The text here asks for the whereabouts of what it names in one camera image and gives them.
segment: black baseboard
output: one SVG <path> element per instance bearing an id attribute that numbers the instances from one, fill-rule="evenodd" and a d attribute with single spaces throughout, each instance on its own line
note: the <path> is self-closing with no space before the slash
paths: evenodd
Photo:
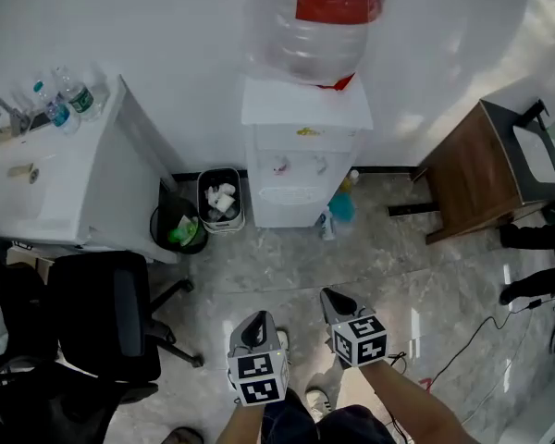
<path id="1" fill-rule="evenodd" d="M 357 169 L 359 173 L 369 174 L 411 174 L 416 166 L 354 166 L 351 169 Z M 238 169 L 241 178 L 248 178 L 246 169 Z M 176 182 L 196 181 L 200 172 L 174 174 L 173 178 Z"/>

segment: gray tile floor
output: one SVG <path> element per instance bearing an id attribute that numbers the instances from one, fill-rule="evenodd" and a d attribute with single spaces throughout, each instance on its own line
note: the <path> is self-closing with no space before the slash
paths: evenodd
<path id="1" fill-rule="evenodd" d="M 192 369 L 161 351 L 160 390 L 117 411 L 108 444 L 158 444 L 176 426 L 196 427 L 214 442 L 234 407 L 229 335 L 261 309 L 290 333 L 292 388 L 302 395 L 309 384 L 320 385 L 337 407 L 360 403 L 388 423 L 358 371 L 343 372 L 324 344 L 321 287 L 337 285 L 367 298 L 388 329 L 390 351 L 407 352 L 406 375 L 419 381 L 442 369 L 487 315 L 503 321 L 508 308 L 497 299 L 506 276 L 514 280 L 554 266 L 551 252 L 502 249 L 495 231 L 426 246 L 424 236 L 438 226 L 437 215 L 390 219 L 385 209 L 428 201 L 423 181 L 364 175 L 352 195 L 355 222 L 332 242 L 321 241 L 314 228 L 255 228 L 248 209 L 242 231 L 212 236 L 203 252 L 181 265 L 151 268 L 153 295 L 182 275 L 194 282 L 196 290 L 169 301 L 159 318 L 172 326 L 178 345 L 203 354 L 205 366 Z M 540 216 L 524 223 L 542 224 Z M 554 316 L 548 303 L 513 316 L 500 332 L 485 325 L 433 387 L 482 443 L 497 442 L 554 373 L 555 356 L 547 353 Z"/>

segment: office chair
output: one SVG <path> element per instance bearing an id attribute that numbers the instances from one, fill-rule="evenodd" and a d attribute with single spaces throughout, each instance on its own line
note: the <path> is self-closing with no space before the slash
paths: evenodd
<path id="1" fill-rule="evenodd" d="M 113 380 L 147 382 L 160 376 L 158 347 L 189 362 L 204 364 L 173 346 L 170 328 L 152 313 L 188 279 L 150 302 L 145 259 L 132 252 L 85 253 L 60 257 L 50 269 L 50 309 L 66 360 L 81 370 Z"/>
<path id="2" fill-rule="evenodd" d="M 0 373 L 8 368 L 30 368 L 57 358 L 57 338 L 47 315 L 46 286 L 27 264 L 0 261 L 0 307 L 8 330 Z"/>
<path id="3" fill-rule="evenodd" d="M 101 444 L 119 404 L 142 400 L 154 383 L 133 385 L 48 363 L 0 387 L 0 444 Z"/>

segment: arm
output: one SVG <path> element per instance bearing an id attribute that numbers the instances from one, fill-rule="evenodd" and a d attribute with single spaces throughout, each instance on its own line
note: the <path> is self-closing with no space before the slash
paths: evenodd
<path id="1" fill-rule="evenodd" d="M 475 444 L 448 407 L 384 361 L 360 368 L 375 394 L 416 444 Z"/>
<path id="2" fill-rule="evenodd" d="M 256 444 L 264 410 L 264 405 L 237 404 L 216 444 Z"/>

